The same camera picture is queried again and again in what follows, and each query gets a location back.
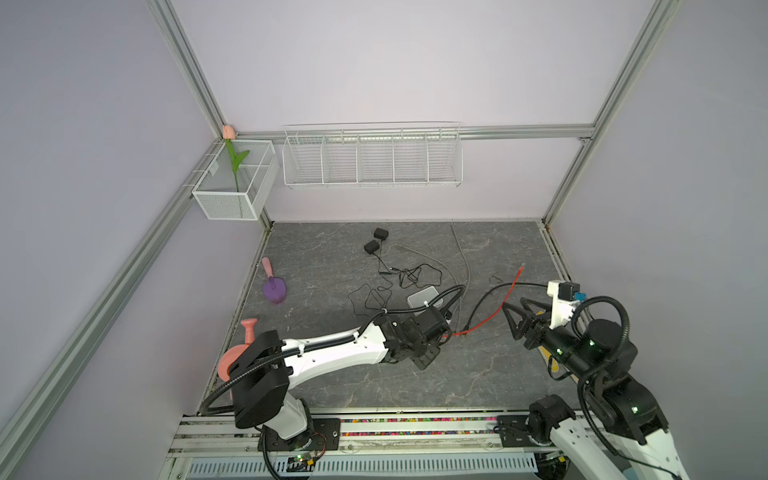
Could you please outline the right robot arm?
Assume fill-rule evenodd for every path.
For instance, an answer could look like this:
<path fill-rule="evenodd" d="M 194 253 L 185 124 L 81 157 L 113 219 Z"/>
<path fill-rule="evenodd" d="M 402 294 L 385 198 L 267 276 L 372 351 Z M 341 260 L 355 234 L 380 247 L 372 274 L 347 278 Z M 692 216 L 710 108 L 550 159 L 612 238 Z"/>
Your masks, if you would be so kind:
<path fill-rule="evenodd" d="M 533 441 L 556 447 L 588 479 L 623 478 L 618 459 L 639 479 L 687 478 L 658 401 L 630 373 L 638 349 L 621 302 L 554 295 L 550 306 L 523 298 L 501 310 L 514 339 L 547 350 L 576 381 L 577 409 L 556 395 L 530 405 Z"/>

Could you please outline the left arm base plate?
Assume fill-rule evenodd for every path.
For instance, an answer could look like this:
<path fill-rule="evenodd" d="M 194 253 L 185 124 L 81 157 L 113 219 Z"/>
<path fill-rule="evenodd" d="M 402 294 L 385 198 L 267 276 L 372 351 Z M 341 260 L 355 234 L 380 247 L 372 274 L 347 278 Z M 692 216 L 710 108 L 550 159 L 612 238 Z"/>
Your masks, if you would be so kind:
<path fill-rule="evenodd" d="M 264 427 L 258 450 L 267 448 L 268 452 L 291 451 L 336 451 L 341 439 L 340 418 L 315 418 L 309 421 L 308 428 L 297 436 L 285 440 L 274 430 Z"/>

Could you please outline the white network switch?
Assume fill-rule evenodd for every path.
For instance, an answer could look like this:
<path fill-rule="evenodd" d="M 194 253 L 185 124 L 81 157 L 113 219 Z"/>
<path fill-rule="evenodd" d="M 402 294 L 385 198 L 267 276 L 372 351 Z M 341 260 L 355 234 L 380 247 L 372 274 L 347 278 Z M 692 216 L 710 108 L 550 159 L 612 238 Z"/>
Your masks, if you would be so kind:
<path fill-rule="evenodd" d="M 439 295 L 439 292 L 435 286 L 428 286 L 421 289 L 406 298 L 407 304 L 410 309 L 417 310 L 426 307 L 430 301 L 434 300 Z"/>

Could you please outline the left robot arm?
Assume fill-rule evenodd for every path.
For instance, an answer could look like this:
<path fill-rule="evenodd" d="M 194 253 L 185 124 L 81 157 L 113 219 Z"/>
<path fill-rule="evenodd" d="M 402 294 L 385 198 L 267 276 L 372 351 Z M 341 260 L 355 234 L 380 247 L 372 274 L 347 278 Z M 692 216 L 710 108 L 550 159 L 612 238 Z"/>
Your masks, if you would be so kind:
<path fill-rule="evenodd" d="M 320 337 L 282 339 L 275 330 L 252 340 L 227 368 L 228 378 L 201 402 L 201 416 L 232 413 L 239 429 L 257 429 L 263 447 L 269 434 L 289 450 L 320 434 L 305 401 L 291 390 L 323 375 L 362 365 L 411 361 L 425 370 L 452 334 L 451 308 L 466 286 L 452 286 L 426 304 L 382 309 L 363 325 Z"/>

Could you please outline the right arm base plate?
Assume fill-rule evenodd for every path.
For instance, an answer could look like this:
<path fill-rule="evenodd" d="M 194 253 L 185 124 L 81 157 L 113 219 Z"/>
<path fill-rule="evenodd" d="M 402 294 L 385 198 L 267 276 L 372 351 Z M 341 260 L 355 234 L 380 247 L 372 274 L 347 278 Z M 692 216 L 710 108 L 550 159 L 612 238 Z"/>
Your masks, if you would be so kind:
<path fill-rule="evenodd" d="M 558 420 L 542 413 L 528 415 L 500 415 L 492 431 L 497 434 L 502 446 L 507 447 L 549 447 L 553 445 L 551 432 L 560 427 Z"/>

